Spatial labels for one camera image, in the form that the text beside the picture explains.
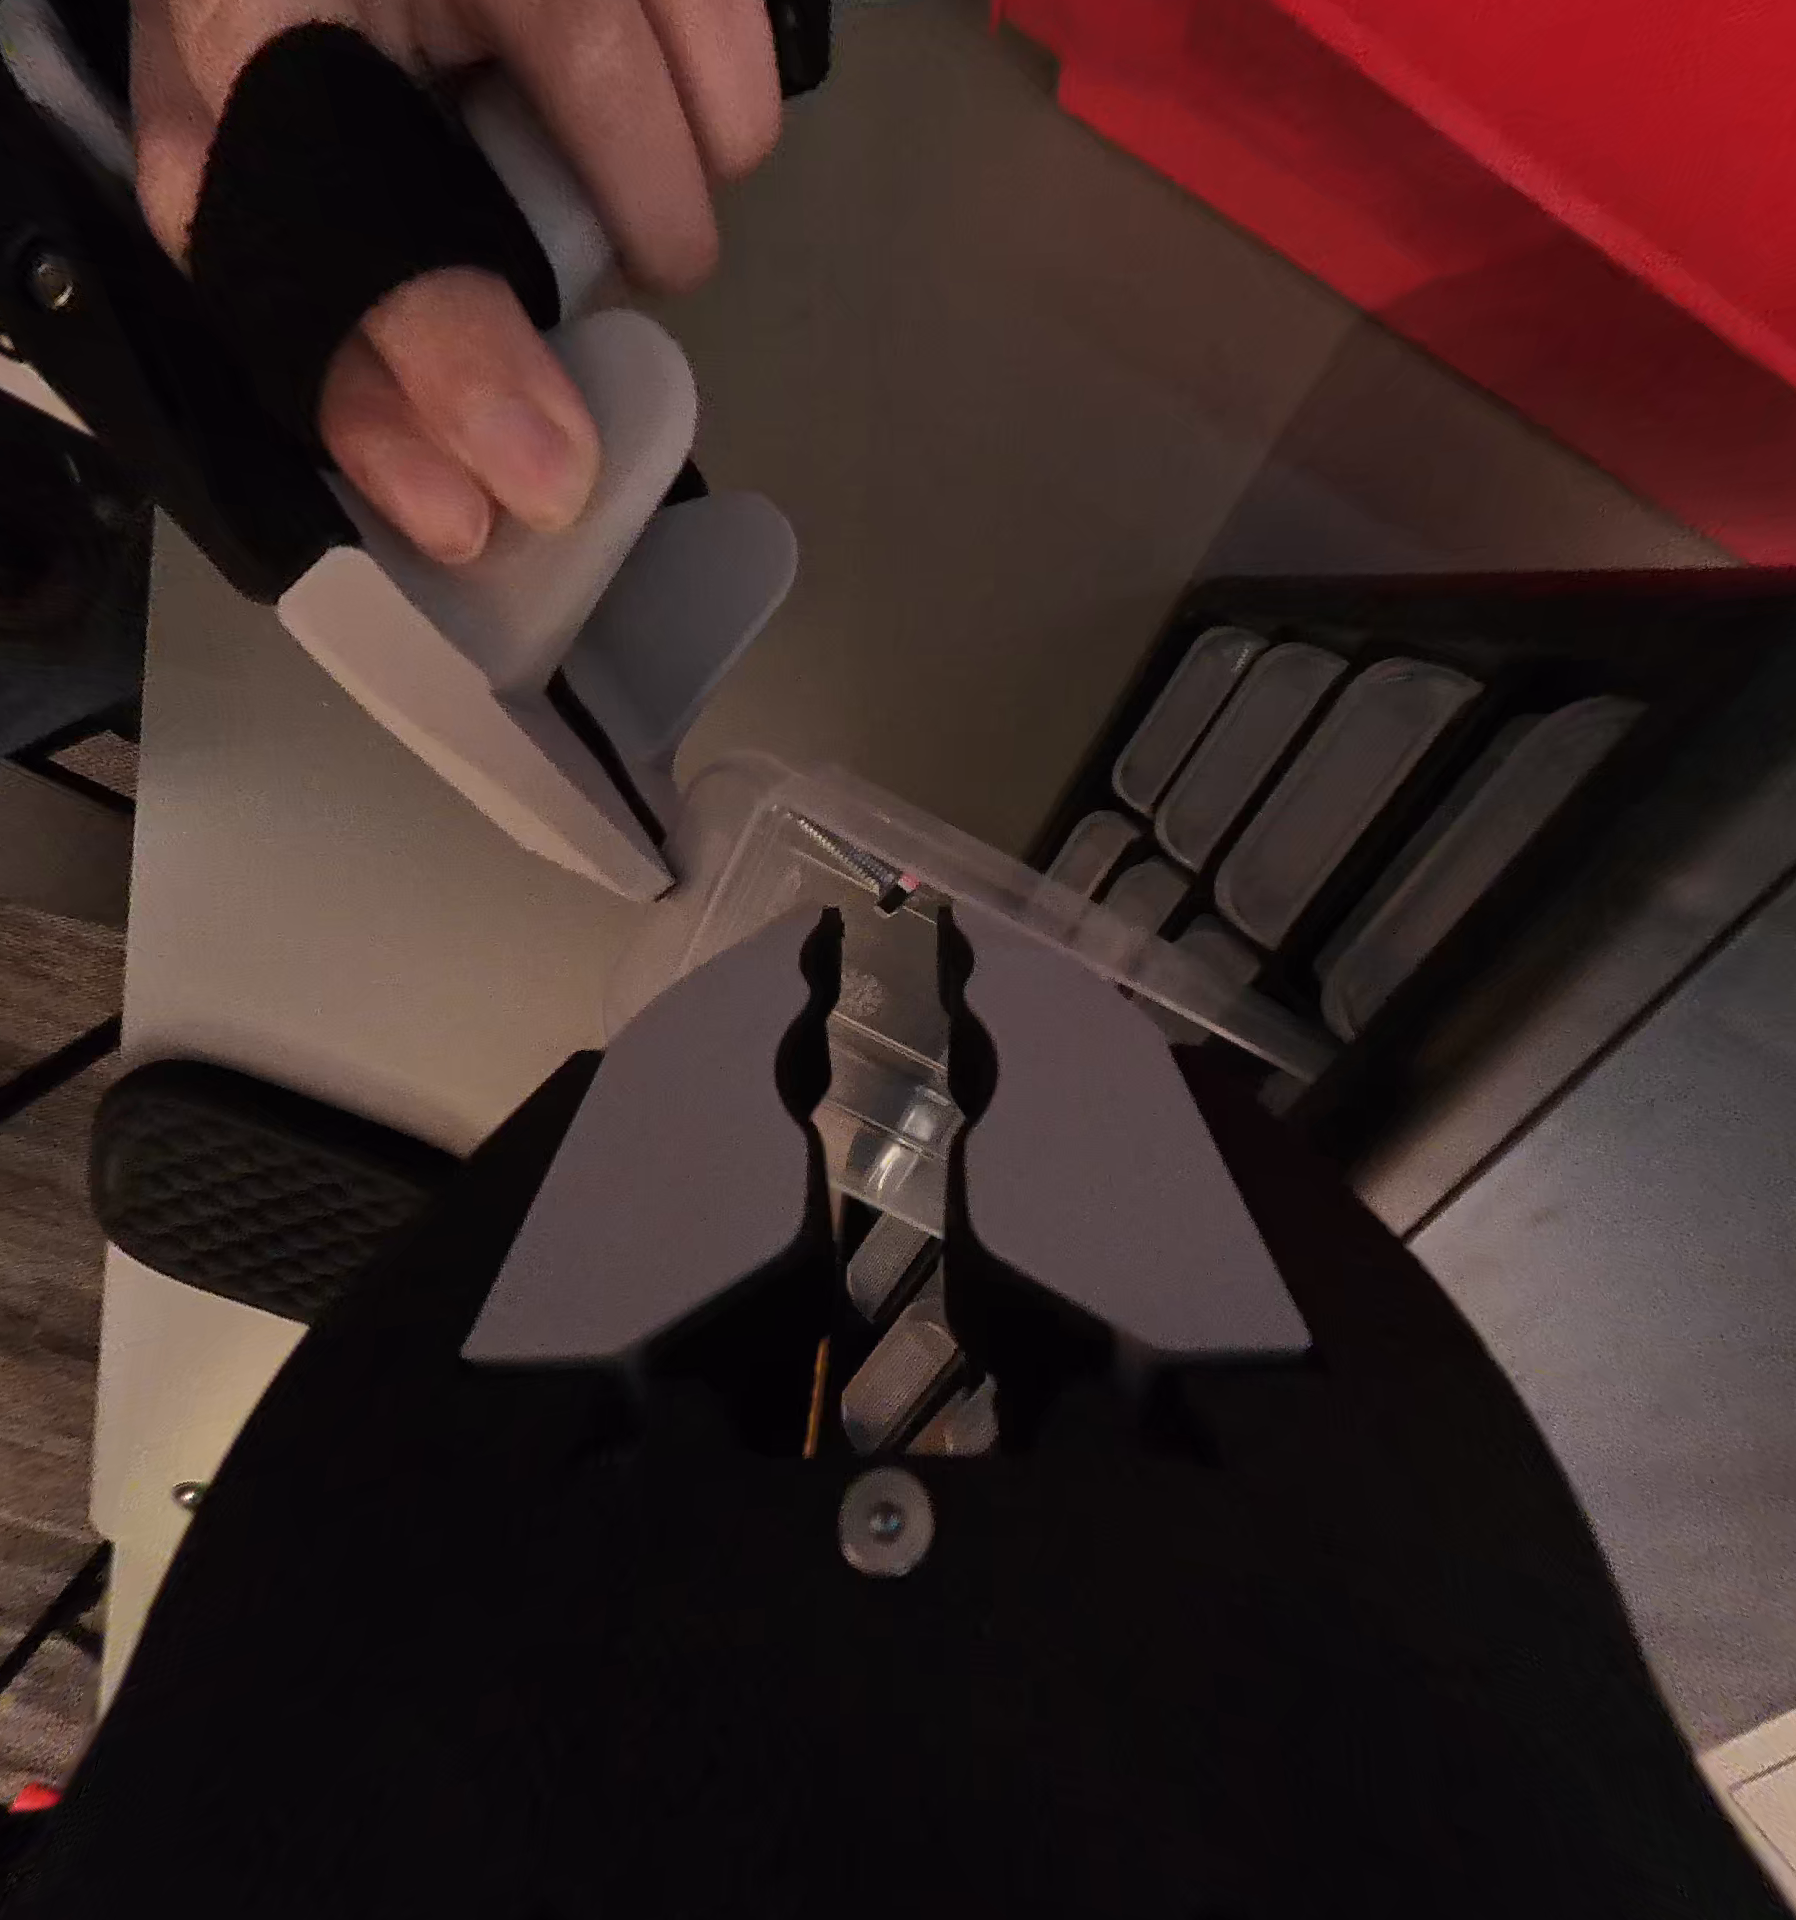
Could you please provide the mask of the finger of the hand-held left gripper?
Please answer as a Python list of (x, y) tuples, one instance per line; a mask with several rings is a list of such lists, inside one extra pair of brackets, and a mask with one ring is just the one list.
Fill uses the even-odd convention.
[(669, 775), (718, 685), (789, 599), (797, 565), (797, 524), (769, 494), (650, 516), (557, 664), (625, 766)]
[(620, 902), (669, 896), (659, 838), (552, 700), (497, 696), (366, 550), (328, 550), (272, 610), (357, 710), (519, 849)]

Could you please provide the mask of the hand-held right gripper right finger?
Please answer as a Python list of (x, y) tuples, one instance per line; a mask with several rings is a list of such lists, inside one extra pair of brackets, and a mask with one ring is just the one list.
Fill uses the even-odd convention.
[(1309, 1325), (1163, 1030), (1072, 954), (942, 913), (943, 1224), (1148, 1360), (1296, 1360)]

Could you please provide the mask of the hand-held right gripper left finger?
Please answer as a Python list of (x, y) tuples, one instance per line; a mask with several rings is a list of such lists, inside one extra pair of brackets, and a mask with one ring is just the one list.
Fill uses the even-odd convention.
[(837, 909), (669, 981), (596, 1058), (467, 1339), (472, 1365), (631, 1360), (828, 1234)]

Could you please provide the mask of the clear plastic drawer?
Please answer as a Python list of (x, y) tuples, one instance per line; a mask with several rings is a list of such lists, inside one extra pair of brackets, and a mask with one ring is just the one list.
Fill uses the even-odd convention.
[(771, 756), (709, 761), (665, 838), (675, 888), (620, 955), (602, 1023), (755, 932), (837, 909), (843, 955), (828, 1017), (832, 1080), (815, 1104), (825, 1167), (843, 1214), (837, 1426), (863, 1453), (981, 1453), (995, 1440), (995, 1383), (967, 1365), (943, 1316), (942, 1220), (956, 1142), (942, 1005), (942, 909), (991, 909), (1104, 969), (1174, 1049), (1312, 1087), (1336, 1042), (1257, 984), (1257, 955), (1191, 917), (1191, 871), (1163, 860), (1133, 817), (1088, 813), (1045, 868), (863, 782)]

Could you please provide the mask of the black drawer cabinet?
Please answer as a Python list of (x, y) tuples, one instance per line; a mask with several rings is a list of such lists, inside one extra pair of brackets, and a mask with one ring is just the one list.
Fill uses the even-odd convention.
[(1796, 880), (1796, 565), (1211, 576), (1172, 604), (1127, 688), (1182, 617), (1485, 633), (1593, 658), (1652, 707), (1312, 1087), (1257, 1067), (1257, 1092), (1401, 1234), (1429, 1234), (1507, 1167)]

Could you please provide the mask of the person's left hand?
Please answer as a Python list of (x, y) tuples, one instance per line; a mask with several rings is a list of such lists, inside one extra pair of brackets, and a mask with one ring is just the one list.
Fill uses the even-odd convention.
[[(718, 274), (718, 190), (783, 133), (759, 0), (133, 0), (130, 15), (133, 173), (168, 256), (192, 254), (238, 70), (304, 23), (342, 23), (416, 77), (501, 70), (652, 297)], [(497, 516), (571, 524), (596, 482), (578, 381), (480, 270), (421, 274), (355, 327), (320, 391), (320, 441), (434, 565), (472, 565)]]

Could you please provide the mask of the black ribbed pad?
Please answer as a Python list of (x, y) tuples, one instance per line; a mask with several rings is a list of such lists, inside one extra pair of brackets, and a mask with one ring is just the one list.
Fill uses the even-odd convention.
[(452, 1157), (308, 1092), (168, 1058), (101, 1095), (91, 1203), (123, 1257), (192, 1291), (440, 1350), (484, 1304), (557, 1120), (530, 1095)]

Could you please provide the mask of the red plastic bin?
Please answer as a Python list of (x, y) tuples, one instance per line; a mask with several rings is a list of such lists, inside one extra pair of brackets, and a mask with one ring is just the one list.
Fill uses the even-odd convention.
[(1055, 108), (1748, 565), (1796, 565), (1796, 0), (1018, 0)]

